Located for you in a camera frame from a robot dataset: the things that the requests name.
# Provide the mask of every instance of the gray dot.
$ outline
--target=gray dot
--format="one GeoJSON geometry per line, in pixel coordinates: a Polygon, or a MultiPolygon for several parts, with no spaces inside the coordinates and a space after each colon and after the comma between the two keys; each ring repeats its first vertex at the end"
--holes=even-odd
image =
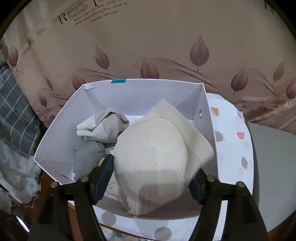
{"type": "Polygon", "coordinates": [[[248,168],[248,162],[247,162],[247,160],[246,160],[244,157],[242,158],[242,166],[243,166],[243,168],[245,168],[245,169],[248,168]]]}
{"type": "Polygon", "coordinates": [[[155,230],[154,237],[159,241],[167,241],[171,238],[172,231],[169,228],[161,227],[155,230]]]}
{"type": "Polygon", "coordinates": [[[239,118],[241,118],[241,119],[243,118],[242,114],[239,112],[239,110],[237,110],[237,115],[239,116],[239,118]]]}
{"type": "Polygon", "coordinates": [[[223,136],[220,132],[215,131],[216,141],[220,142],[223,141],[223,136]]]}
{"type": "Polygon", "coordinates": [[[116,216],[114,213],[106,211],[102,214],[102,221],[104,224],[112,226],[116,223],[116,216]]]}

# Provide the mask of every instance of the blue plaid cloth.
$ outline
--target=blue plaid cloth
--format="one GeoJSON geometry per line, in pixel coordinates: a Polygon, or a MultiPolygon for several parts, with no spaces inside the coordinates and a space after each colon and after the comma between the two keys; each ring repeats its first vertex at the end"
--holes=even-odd
{"type": "Polygon", "coordinates": [[[39,123],[8,64],[0,61],[0,138],[29,158],[37,148],[41,133],[39,123]]]}

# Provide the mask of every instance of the beige fabric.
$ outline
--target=beige fabric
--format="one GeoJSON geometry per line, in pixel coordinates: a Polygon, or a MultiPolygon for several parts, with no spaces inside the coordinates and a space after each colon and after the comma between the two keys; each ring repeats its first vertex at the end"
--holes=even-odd
{"type": "Polygon", "coordinates": [[[96,113],[77,125],[78,136],[84,141],[99,141],[102,143],[117,142],[118,135],[129,125],[124,114],[113,108],[96,113]]]}
{"type": "Polygon", "coordinates": [[[107,192],[130,214],[144,215],[178,198],[214,150],[179,111],[161,100],[118,137],[113,155],[115,174],[107,192]]]}

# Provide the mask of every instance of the yellow triangle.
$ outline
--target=yellow triangle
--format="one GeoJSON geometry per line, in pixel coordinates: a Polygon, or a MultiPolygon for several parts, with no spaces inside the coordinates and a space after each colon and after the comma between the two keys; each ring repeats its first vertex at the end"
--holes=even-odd
{"type": "Polygon", "coordinates": [[[212,109],[213,112],[216,114],[216,116],[218,116],[218,111],[219,111],[219,109],[218,109],[218,108],[214,108],[214,107],[211,107],[211,109],[212,109]]]}

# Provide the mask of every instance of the gray cloth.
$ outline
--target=gray cloth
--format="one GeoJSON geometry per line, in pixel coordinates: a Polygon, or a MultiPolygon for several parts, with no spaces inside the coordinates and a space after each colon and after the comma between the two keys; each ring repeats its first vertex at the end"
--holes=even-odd
{"type": "Polygon", "coordinates": [[[40,121],[9,66],[0,61],[0,138],[25,158],[34,155],[40,121]]]}
{"type": "Polygon", "coordinates": [[[82,142],[79,148],[74,150],[74,181],[90,174],[104,157],[106,157],[106,151],[102,143],[82,142]]]}
{"type": "Polygon", "coordinates": [[[84,137],[84,141],[114,143],[128,125],[129,121],[124,114],[108,108],[77,125],[76,134],[84,137]]]}

